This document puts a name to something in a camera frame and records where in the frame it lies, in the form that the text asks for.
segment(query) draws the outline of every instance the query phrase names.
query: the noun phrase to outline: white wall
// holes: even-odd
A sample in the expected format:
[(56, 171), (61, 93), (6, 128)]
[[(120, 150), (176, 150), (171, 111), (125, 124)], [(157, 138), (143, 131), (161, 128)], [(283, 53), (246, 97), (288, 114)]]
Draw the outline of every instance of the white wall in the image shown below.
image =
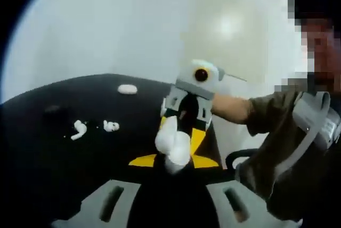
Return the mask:
[[(265, 95), (300, 63), (295, 30), (287, 0), (33, 0), (7, 50), (2, 102), (91, 74), (172, 83), (193, 58), (248, 81), (226, 77), (222, 93)], [(251, 142), (243, 126), (214, 123), (223, 155)]]

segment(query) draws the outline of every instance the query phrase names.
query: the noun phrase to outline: gray strap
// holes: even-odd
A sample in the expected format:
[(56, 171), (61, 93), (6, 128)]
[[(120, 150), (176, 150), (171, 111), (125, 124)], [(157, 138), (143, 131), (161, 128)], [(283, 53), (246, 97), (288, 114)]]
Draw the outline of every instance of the gray strap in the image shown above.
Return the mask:
[(322, 125), (324, 124), (330, 106), (330, 95), (328, 92), (317, 92), (315, 96), (316, 107), (318, 115), (315, 119), (314, 125), (309, 129), (301, 144), (295, 149), (295, 151), (284, 161), (278, 164), (274, 170), (274, 183), (279, 180), (280, 176), (291, 169), (293, 165), (303, 156), (312, 142), (315, 140)]

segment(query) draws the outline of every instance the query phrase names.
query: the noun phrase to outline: person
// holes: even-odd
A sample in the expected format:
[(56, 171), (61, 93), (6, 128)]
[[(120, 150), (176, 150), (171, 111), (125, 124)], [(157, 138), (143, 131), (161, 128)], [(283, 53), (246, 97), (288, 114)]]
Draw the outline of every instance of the person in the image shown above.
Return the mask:
[[(331, 107), (341, 115), (341, 55), (340, 40), (335, 32), (335, 20), (328, 13), (315, 8), (306, 9), (301, 19), (303, 38), (314, 56), (314, 72), (307, 77), (306, 91), (327, 91)], [(273, 94), (243, 99), (216, 94), (212, 113), (235, 124), (246, 125), (251, 136), (268, 133), (258, 151), (243, 162), (239, 179), (246, 187), (266, 200), (268, 211), (279, 219), (298, 221), (303, 226), (331, 220), (321, 217), (321, 208), (331, 206), (335, 188), (335, 169), (341, 157), (341, 142), (327, 152), (312, 144), (293, 166), (288, 176), (274, 182), (274, 168), (288, 158), (299, 146), (306, 133), (295, 123), (292, 112), (301, 89), (290, 89)]]

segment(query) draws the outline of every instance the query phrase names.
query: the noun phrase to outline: sleeve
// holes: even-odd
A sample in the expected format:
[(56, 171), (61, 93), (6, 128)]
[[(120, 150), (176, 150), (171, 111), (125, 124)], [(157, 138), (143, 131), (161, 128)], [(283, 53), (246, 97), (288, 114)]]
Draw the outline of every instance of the sleeve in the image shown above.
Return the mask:
[(273, 131), (289, 108), (293, 108), (298, 92), (274, 92), (264, 97), (249, 99), (252, 111), (246, 122), (251, 136)]

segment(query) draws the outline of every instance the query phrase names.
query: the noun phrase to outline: black table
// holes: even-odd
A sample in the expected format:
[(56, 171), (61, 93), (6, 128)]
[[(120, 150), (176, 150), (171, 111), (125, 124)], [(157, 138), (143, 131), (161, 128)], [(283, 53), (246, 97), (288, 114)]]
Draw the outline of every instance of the black table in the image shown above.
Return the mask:
[[(138, 93), (119, 94), (121, 84), (135, 85)], [(105, 74), (50, 84), (5, 102), (1, 109), (7, 153), (7, 220), (13, 224), (25, 219), (37, 227), (54, 219), (69, 219), (84, 198), (110, 179), (160, 183), (154, 168), (128, 163), (157, 153), (154, 139), (160, 106), (169, 90), (170, 84)], [(44, 116), (51, 105), (67, 107), (63, 122)], [(88, 131), (72, 141), (77, 119), (88, 122)], [(103, 120), (119, 122), (120, 130), (107, 133)], [(213, 126), (197, 152), (220, 163)], [(231, 180), (232, 174), (217, 167), (195, 169), (186, 177), (184, 184), (189, 177), (208, 184)]]

